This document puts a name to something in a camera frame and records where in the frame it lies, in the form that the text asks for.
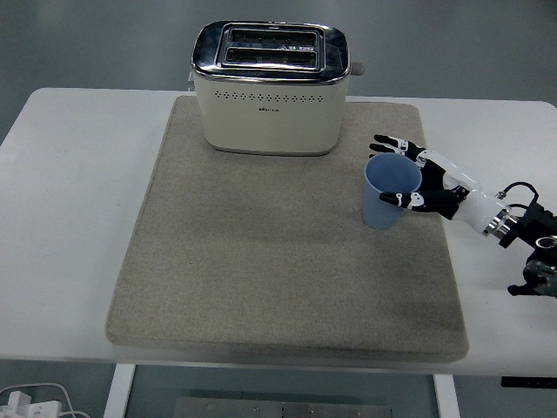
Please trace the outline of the white and black hand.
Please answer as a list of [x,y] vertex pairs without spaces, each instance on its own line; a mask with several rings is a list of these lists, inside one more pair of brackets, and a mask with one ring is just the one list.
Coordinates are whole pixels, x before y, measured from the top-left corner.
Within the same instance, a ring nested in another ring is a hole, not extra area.
[[494,232],[500,215],[510,212],[502,200],[483,192],[480,182],[439,152],[402,138],[376,134],[369,145],[375,156],[394,153],[411,160],[422,176],[415,192],[382,192],[379,198],[414,212],[436,212],[467,223],[478,233]]

